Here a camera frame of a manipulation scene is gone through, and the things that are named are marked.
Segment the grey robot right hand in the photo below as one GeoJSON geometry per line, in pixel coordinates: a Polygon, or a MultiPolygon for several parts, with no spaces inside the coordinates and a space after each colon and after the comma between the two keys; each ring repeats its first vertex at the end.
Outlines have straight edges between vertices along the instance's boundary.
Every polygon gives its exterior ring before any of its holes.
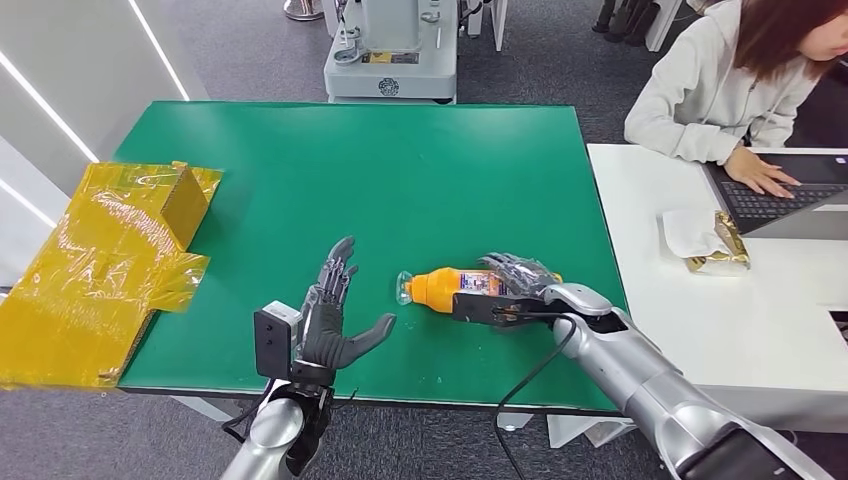
{"type": "Polygon", "coordinates": [[[490,252],[481,256],[479,262],[492,270],[514,295],[542,298],[546,287],[562,282],[559,274],[532,258],[490,252]]]}

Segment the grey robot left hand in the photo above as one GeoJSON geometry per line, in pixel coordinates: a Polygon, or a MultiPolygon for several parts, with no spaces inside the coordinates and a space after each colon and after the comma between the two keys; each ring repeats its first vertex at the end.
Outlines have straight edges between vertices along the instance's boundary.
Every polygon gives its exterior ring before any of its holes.
{"type": "Polygon", "coordinates": [[[301,308],[301,330],[291,365],[293,383],[330,387],[336,372],[369,353],[391,334],[397,316],[384,313],[375,324],[354,336],[343,334],[344,306],[358,267],[348,261],[355,239],[346,236],[329,251],[316,282],[309,287],[301,308]]]}

